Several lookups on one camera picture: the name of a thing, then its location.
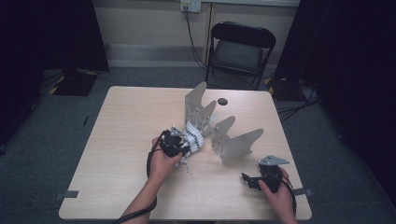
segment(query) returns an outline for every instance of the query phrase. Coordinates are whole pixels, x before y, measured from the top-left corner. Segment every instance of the gray carpet floor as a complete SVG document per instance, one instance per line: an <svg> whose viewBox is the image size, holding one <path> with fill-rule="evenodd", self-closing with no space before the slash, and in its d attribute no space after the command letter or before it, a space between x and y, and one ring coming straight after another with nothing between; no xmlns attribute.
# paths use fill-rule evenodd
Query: gray carpet floor
<svg viewBox="0 0 396 224"><path fill-rule="evenodd" d="M111 68L110 73L100 73L86 97L51 95L51 85L43 88L35 111L0 157L0 223L111 223L62 220L62 201L54 200L72 180L108 89L194 88L204 79L199 67ZM226 89L250 88L245 81L223 75L211 81ZM276 108L301 104L276 102ZM314 192L308 198L313 216L303 223L396 223L394 207L364 163L339 140L335 122L320 104L301 109L282 124L303 185Z"/></svg>

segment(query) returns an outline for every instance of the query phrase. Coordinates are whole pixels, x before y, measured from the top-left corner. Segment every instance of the person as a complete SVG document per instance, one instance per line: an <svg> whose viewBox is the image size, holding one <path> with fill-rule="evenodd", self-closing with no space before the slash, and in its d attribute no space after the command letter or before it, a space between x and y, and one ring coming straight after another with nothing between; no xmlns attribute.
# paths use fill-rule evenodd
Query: person
<svg viewBox="0 0 396 224"><path fill-rule="evenodd" d="M154 138L152 140L152 145L155 145L157 139L158 138ZM122 217L147 208L154 202L163 181L172 172L173 168L181 160L181 157L182 155L179 153L175 157L169 158L165 155L160 146L156 146L150 163L150 174L148 176L148 180L134 200L126 208ZM280 169L282 170L283 176L289 179L288 173L286 173L283 168ZM268 203L271 205L282 224L298 223L293 214L290 192L283 183L280 184L277 193L271 192L262 180L259 180L259 185L262 188L262 192L267 198ZM124 221L122 224L148 223L149 215L150 212L140 217Z"/></svg>

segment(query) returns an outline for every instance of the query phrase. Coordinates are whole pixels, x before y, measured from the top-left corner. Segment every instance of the chair backrest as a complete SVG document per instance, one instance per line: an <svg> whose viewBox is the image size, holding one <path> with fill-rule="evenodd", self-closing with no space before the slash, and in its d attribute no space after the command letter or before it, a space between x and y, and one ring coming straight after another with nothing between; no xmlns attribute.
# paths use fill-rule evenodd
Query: chair backrest
<svg viewBox="0 0 396 224"><path fill-rule="evenodd" d="M216 38L270 50L276 44L275 36L267 29L233 21L224 21L214 25L211 36L212 41Z"/></svg>

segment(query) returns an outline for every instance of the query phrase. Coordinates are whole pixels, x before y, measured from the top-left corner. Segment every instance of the light wood table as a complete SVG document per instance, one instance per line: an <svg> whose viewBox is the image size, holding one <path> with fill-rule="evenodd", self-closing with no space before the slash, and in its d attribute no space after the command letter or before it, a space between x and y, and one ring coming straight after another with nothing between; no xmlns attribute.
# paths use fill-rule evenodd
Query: light wood table
<svg viewBox="0 0 396 224"><path fill-rule="evenodd" d="M184 130L185 95L191 89L112 87L84 149L68 190L77 198L65 198L64 219L117 219L143 187L151 140L175 125ZM266 91L206 90L203 106L217 105L218 120L236 116L228 135L263 128L252 153L222 164L210 144L189 157L186 165L168 176L158 193L158 205L150 219L158 220L268 220L275 219L261 191L249 189L241 173L260 176L258 160L274 155L290 161L281 165L295 189L302 187L290 148L271 95ZM311 218L305 195L296 197L297 218Z"/></svg>

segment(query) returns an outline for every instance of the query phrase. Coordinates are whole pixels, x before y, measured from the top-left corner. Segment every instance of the wall outlet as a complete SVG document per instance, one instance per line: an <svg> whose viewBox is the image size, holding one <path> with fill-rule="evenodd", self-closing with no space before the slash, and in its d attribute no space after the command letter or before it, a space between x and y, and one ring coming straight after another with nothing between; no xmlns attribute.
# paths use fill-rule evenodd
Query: wall outlet
<svg viewBox="0 0 396 224"><path fill-rule="evenodd" d="M201 12L201 1L180 0L180 11Z"/></svg>

